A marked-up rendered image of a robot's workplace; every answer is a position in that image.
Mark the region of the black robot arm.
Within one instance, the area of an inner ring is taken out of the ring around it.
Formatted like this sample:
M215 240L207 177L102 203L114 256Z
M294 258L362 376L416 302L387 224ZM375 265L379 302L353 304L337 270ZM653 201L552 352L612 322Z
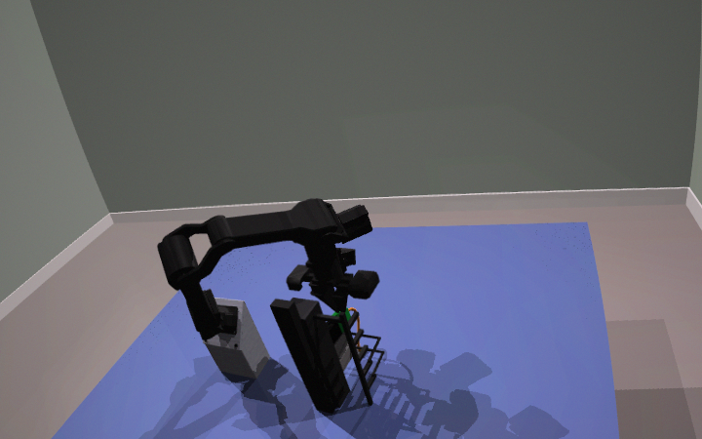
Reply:
M237 334L238 307L217 304L212 290L203 291L200 284L223 255L238 248L293 241L304 247L309 259L324 259L335 251L335 244L370 232L364 205L337 214L332 204L311 198L288 211L231 218L218 215L203 223L184 224L164 236L157 248L168 284L181 290L195 328L206 340L219 333ZM189 237L206 233L212 247L198 265Z

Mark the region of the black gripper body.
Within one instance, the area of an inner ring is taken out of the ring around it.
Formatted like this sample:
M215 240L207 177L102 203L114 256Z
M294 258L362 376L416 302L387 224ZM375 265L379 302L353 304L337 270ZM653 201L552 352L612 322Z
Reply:
M336 287L337 293L348 293L353 299L369 299L380 282L378 273L358 270L355 276L343 274L338 257L340 254L340 248L335 248L324 259L308 259L305 264L298 264L287 277L289 290L300 292L302 282L310 282L312 292L322 293L326 286L331 286Z

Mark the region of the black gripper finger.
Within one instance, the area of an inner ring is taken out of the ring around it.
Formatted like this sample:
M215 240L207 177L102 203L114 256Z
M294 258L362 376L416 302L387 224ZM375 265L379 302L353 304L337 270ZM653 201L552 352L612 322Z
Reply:
M335 313L339 313L339 309L336 306L335 302L332 300L332 295L335 292L334 287L331 286L326 286L325 289L319 293L319 292L312 292L311 291L311 296L316 297L323 301L329 308L331 308Z
M340 312L346 312L348 293L337 293L336 291L331 296L332 300L335 302Z

